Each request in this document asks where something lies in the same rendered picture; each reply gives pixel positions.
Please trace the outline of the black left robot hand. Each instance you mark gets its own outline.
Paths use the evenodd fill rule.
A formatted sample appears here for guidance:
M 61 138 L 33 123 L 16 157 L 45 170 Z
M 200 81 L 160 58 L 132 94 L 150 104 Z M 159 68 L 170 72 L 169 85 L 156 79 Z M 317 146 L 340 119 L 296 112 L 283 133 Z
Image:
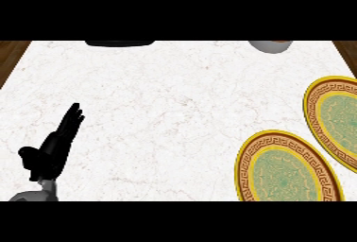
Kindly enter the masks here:
M 83 121 L 79 104 L 73 103 L 57 129 L 47 135 L 39 148 L 21 147 L 17 155 L 21 166 L 30 171 L 29 181 L 54 180 L 63 172 L 70 143 Z

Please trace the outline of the green plate with yellow rim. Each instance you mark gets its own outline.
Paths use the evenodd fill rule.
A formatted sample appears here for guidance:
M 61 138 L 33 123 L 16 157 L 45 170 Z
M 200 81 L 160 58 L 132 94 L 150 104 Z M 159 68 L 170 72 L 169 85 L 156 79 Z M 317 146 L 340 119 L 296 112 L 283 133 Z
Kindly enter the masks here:
M 234 164 L 241 201 L 342 201 L 333 169 L 309 143 L 281 130 L 256 132 Z
M 302 109 L 322 149 L 357 173 L 357 79 L 340 76 L 317 79 L 306 88 Z

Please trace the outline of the black flat object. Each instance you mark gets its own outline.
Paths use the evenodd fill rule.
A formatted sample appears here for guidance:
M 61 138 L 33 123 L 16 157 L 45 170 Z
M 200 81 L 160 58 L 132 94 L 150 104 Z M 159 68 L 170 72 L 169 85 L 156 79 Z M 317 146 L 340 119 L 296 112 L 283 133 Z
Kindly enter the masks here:
M 88 46 L 101 47 L 131 47 L 131 46 L 145 46 L 154 43 L 154 41 L 85 41 Z

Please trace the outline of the grey round pot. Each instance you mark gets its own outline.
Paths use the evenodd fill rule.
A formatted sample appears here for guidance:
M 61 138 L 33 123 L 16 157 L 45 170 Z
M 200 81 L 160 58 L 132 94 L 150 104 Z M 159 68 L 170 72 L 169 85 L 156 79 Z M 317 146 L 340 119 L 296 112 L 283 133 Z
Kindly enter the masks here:
M 290 45 L 291 41 L 249 41 L 249 44 L 263 53 L 278 54 L 284 52 Z

